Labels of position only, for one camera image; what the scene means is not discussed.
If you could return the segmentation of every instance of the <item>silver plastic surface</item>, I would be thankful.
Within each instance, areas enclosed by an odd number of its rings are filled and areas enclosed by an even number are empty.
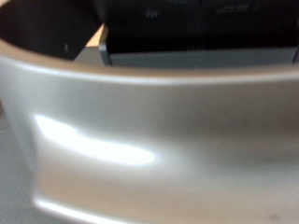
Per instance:
[[[299,67],[104,68],[0,42],[33,201],[104,224],[295,224]]]

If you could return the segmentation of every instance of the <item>black object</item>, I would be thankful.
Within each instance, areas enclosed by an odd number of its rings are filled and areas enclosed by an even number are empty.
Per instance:
[[[282,34],[298,17],[297,0],[90,1],[109,33],[124,38]]]
[[[75,59],[100,24],[79,0],[11,0],[0,8],[0,38],[64,59]]]

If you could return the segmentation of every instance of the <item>gray surface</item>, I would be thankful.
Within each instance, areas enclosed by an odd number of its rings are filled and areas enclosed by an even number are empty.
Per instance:
[[[298,223],[298,65],[135,70],[0,50],[41,209],[89,223]]]
[[[292,64],[297,48],[194,50],[111,54],[113,65],[150,68],[228,68]]]
[[[66,223],[42,214],[32,206],[33,175],[3,113],[0,115],[0,180],[1,224]]]

